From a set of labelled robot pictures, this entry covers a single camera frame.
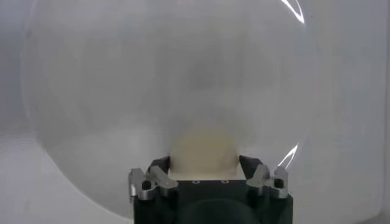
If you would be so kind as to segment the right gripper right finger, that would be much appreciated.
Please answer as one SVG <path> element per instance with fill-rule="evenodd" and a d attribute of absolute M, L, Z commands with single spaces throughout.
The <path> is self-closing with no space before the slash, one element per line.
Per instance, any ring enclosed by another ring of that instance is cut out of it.
<path fill-rule="evenodd" d="M 244 172 L 246 184 L 257 195 L 264 196 L 268 192 L 274 199 L 288 197 L 288 171 L 283 166 L 278 166 L 271 175 L 268 166 L 258 158 L 240 155 L 239 164 Z"/>

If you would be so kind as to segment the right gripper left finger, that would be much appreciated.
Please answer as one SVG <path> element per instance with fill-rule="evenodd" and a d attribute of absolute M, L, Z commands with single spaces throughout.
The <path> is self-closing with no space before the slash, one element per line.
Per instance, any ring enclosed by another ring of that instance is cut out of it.
<path fill-rule="evenodd" d="M 128 174 L 129 202 L 136 199 L 151 201 L 157 194 L 169 197 L 178 188 L 179 182 L 168 177 L 170 157 L 162 157 L 151 162 L 147 171 L 141 168 L 131 169 Z"/>

